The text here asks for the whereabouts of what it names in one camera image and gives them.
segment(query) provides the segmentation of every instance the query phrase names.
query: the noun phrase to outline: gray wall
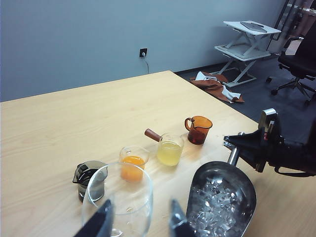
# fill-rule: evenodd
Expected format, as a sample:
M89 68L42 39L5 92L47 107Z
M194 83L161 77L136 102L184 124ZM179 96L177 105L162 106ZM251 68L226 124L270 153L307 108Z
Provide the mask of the gray wall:
M224 62L236 32L273 26L283 0L2 0L1 100Z

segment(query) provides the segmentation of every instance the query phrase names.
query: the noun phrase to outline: wooden table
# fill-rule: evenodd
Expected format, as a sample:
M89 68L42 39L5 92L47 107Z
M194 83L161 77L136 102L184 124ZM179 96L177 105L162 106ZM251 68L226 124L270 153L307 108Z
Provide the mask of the wooden table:
M186 209L198 167L227 161L223 136L253 132L257 123L170 71L1 103L1 236L73 236L81 226L72 183L77 164L117 161L120 149L132 144L154 152L157 143L143 135L146 128L186 137L184 119L194 115L214 123L205 144L185 139L177 167L155 158L146 165L154 184L149 237L168 236L166 203L174 197ZM237 166L257 192L244 236L316 236L316 178L283 177L268 166L260 174L241 159Z

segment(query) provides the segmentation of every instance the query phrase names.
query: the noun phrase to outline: lemon juice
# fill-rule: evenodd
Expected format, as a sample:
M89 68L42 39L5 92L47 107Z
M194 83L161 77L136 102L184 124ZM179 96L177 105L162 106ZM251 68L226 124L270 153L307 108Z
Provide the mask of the lemon juice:
M159 143L157 158L158 160L168 166L174 166L179 163L182 153L182 147L172 141L165 141Z

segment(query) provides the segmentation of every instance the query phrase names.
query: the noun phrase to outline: cable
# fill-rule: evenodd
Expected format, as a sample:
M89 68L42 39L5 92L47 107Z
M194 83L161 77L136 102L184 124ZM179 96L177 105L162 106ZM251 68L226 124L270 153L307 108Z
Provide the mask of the cable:
M149 65L147 63L147 61L144 59L145 63L147 64L147 74L149 74Z
M149 74L149 65L148 65L148 63L147 63L147 61L146 61L146 59L145 59L145 57L146 57L146 53L142 53L142 56L143 56L143 59L144 59L144 61L145 61L145 63L147 64L147 74Z

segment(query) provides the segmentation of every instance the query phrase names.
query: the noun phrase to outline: baseboard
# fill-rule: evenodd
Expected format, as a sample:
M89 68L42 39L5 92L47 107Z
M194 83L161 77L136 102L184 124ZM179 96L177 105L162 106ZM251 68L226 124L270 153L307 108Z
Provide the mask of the baseboard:
M214 67L214 66L221 66L221 65L225 65L225 63L217 63L217 64L212 64L212 65L207 65L207 66L203 66L203 67L199 67L199 68L192 68L192 69L187 69L187 70L183 70L183 71L178 71L178 72L174 72L175 74L183 74L183 73L190 73L190 72L194 72L194 71L203 71L206 68L209 67Z

